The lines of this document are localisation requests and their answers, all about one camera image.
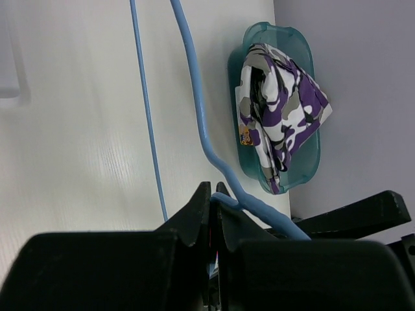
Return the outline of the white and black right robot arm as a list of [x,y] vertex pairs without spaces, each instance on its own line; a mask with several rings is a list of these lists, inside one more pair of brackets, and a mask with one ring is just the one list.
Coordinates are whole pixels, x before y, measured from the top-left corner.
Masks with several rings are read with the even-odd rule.
[[411,218],[401,195],[391,190],[383,191],[359,202],[296,222],[313,238],[336,238],[336,241],[299,243],[281,260],[291,260],[297,265],[323,266],[414,265],[414,255],[409,253],[413,236],[380,246],[358,243],[363,238],[392,227],[410,222]]

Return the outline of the purple camouflage trousers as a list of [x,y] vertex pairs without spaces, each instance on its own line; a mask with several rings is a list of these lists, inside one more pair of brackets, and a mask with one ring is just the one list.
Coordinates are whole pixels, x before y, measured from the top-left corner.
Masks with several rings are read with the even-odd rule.
[[272,194],[292,156],[332,113],[327,95],[292,58],[266,44],[253,44],[235,89],[239,139],[255,148]]

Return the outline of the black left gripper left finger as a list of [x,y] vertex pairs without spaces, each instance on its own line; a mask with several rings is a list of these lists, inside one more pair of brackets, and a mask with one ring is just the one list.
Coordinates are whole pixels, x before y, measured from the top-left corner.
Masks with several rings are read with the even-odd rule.
[[211,185],[153,231],[41,233],[1,288],[2,310],[201,310],[209,298]]

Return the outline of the light blue wire hanger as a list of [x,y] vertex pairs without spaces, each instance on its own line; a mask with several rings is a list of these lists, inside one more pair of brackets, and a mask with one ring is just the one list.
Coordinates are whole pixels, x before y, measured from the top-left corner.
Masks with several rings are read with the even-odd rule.
[[[147,80],[143,61],[143,51],[139,32],[137,7],[135,1],[130,1],[129,3],[132,16],[137,60],[140,71],[141,88],[145,106],[145,115],[147,120],[148,135],[150,139],[150,149],[152,153],[152,162],[156,178],[156,185],[158,188],[158,195],[160,199],[163,220],[167,221],[169,218],[167,214],[165,198],[161,184],[160,168],[158,165],[154,129],[150,110],[150,100],[148,97]],[[227,181],[228,185],[230,186],[231,190],[235,195],[235,198],[231,198],[223,193],[216,192],[211,195],[210,200],[212,202],[223,203],[224,205],[227,205],[228,207],[231,207],[232,209],[235,209],[237,211],[247,210],[257,218],[259,218],[263,223],[269,225],[271,228],[273,228],[276,231],[279,231],[288,238],[291,238],[293,240],[310,240],[311,238],[304,231],[302,231],[288,216],[279,212],[270,205],[266,204],[264,201],[247,193],[243,189],[243,186],[240,184],[231,166],[229,166],[226,162],[219,158],[218,155],[214,152],[211,144],[211,139],[208,133],[205,102],[202,90],[202,79],[200,76],[200,70],[198,66],[198,60],[192,35],[189,30],[189,25],[185,18],[181,2],[171,1],[170,4],[174,12],[176,23],[180,30],[180,34],[185,48],[187,64],[191,78],[191,86],[193,91],[198,136],[200,139],[200,143],[202,145],[204,155],[206,156],[207,160],[224,176],[225,180]]]

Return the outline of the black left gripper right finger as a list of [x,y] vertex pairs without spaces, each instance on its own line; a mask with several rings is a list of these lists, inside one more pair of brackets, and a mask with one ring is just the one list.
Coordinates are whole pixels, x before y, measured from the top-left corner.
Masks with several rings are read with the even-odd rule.
[[[414,265],[297,265],[281,260],[299,243],[219,205],[219,299],[223,310],[413,310]],[[386,246],[369,241],[358,243]]]

